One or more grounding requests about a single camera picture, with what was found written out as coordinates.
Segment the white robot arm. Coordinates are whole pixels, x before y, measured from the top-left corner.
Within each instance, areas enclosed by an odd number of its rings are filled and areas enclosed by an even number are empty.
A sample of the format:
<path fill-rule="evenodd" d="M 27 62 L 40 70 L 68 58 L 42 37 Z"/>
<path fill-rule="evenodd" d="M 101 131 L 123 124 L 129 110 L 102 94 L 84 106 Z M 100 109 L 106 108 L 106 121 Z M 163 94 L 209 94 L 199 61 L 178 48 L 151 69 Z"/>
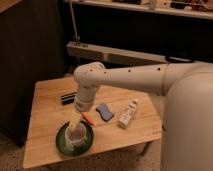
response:
<path fill-rule="evenodd" d="M 74 106 L 78 111 L 89 111 L 101 85 L 144 91 L 167 96 L 163 125 L 177 119 L 183 109 L 171 90 L 184 75 L 185 64 L 160 64 L 106 69 L 100 62 L 77 67 L 74 79 L 78 83 Z"/>

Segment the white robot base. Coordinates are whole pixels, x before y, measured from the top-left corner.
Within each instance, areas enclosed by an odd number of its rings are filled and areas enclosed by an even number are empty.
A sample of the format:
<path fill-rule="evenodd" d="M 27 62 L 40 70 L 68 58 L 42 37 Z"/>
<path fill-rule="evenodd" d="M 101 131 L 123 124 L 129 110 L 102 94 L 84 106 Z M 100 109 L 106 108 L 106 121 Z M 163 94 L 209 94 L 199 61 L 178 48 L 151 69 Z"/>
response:
<path fill-rule="evenodd" d="M 213 64 L 197 65 L 169 88 L 161 171 L 213 171 Z"/>

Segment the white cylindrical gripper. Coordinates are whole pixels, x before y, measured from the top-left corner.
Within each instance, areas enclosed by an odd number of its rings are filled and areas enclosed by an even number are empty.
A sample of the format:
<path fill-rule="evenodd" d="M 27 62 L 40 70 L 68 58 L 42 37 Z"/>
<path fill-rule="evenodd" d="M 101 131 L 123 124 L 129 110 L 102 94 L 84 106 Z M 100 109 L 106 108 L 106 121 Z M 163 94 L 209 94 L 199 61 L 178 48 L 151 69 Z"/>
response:
<path fill-rule="evenodd" d="M 75 108 L 80 112 L 89 111 L 94 103 L 96 92 L 97 89 L 95 87 L 79 86 L 74 98 Z M 71 130 L 75 130 L 82 119 L 82 114 L 77 110 L 71 112 L 71 118 L 69 121 L 69 128 Z"/>

